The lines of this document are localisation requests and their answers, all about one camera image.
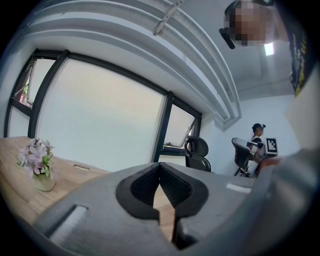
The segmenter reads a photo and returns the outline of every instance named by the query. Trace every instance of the desk surface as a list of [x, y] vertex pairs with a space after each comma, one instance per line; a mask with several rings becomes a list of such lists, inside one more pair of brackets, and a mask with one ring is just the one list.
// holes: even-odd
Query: desk surface
[[[19, 149], [29, 141], [28, 137], [0, 139], [0, 191], [11, 211], [32, 224], [53, 203], [79, 187], [82, 183], [109, 172], [96, 167], [52, 157], [57, 180], [53, 189], [42, 192], [33, 187], [26, 171], [17, 165]], [[175, 210], [159, 186], [153, 207], [160, 212], [160, 228], [171, 239]]]

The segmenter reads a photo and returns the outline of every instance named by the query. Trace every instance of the flower vase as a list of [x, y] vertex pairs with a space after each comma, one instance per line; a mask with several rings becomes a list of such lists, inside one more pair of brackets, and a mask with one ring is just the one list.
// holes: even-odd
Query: flower vase
[[40, 191], [45, 191], [45, 192], [52, 190], [52, 188], [56, 183], [55, 179], [51, 179], [50, 176], [48, 177], [44, 173], [41, 173], [41, 174], [34, 173], [31, 179], [32, 179], [32, 184], [36, 189]]

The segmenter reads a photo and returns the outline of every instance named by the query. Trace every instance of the mesh chair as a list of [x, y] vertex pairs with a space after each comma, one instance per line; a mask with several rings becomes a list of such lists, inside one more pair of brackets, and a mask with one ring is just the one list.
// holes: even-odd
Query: mesh chair
[[258, 144], [241, 138], [233, 138], [231, 142], [235, 148], [234, 162], [239, 167], [234, 176], [241, 173], [241, 176], [256, 178], [257, 175], [254, 172], [248, 171], [249, 161], [255, 159], [255, 154], [263, 143]]
[[208, 144], [200, 137], [188, 136], [184, 143], [185, 166], [211, 172], [211, 165], [205, 156], [209, 152]]

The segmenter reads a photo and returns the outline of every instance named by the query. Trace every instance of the pink flower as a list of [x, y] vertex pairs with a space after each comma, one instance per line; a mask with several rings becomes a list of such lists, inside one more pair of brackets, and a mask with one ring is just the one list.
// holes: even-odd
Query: pink flower
[[47, 149], [54, 149], [55, 147], [54, 146], [51, 146], [50, 145], [50, 142], [48, 141], [48, 140], [46, 140], [46, 141], [44, 141], [44, 140], [42, 140], [42, 143], [43, 143], [43, 145], [47, 148]]
[[29, 143], [26, 145], [26, 147], [30, 147], [30, 146], [37, 146], [38, 144], [40, 143], [40, 139], [39, 138], [37, 138], [37, 139], [35, 139], [35, 138], [32, 138], [30, 141], [29, 141]]
[[29, 147], [25, 146], [24, 148], [19, 150], [19, 160], [21, 161], [21, 165], [23, 166], [26, 162], [28, 162], [29, 156]]
[[27, 171], [30, 178], [35, 174], [40, 174], [39, 168], [42, 168], [41, 162], [37, 162], [36, 160], [30, 160], [30, 162], [27, 162], [23, 168]]
[[32, 154], [29, 155], [29, 160], [35, 160], [38, 163], [41, 163], [42, 157], [44, 157], [47, 154], [46, 148], [40, 145], [37, 146], [37, 149], [31, 146], [30, 151]]

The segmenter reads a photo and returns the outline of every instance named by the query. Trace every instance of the open window pane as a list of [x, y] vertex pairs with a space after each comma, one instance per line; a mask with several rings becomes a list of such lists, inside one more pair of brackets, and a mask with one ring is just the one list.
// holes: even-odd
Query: open window pane
[[13, 99], [32, 108], [39, 87], [55, 60], [33, 58], [21, 74]]
[[32, 105], [27, 102], [27, 96], [28, 96], [28, 89], [29, 89], [29, 82], [30, 82], [30, 75], [31, 71], [34, 65], [35, 59], [32, 59], [26, 69], [21, 74], [19, 81], [17, 83], [17, 86], [14, 90], [14, 94], [12, 98], [16, 100], [17, 102], [22, 103], [23, 105], [26, 105], [29, 108], [32, 108]]
[[53, 59], [35, 60], [28, 85], [27, 102], [29, 104], [34, 103], [39, 87], [53, 63], [55, 63]]
[[172, 105], [168, 128], [164, 139], [165, 147], [182, 148], [194, 123], [194, 116], [188, 114], [179, 107]]

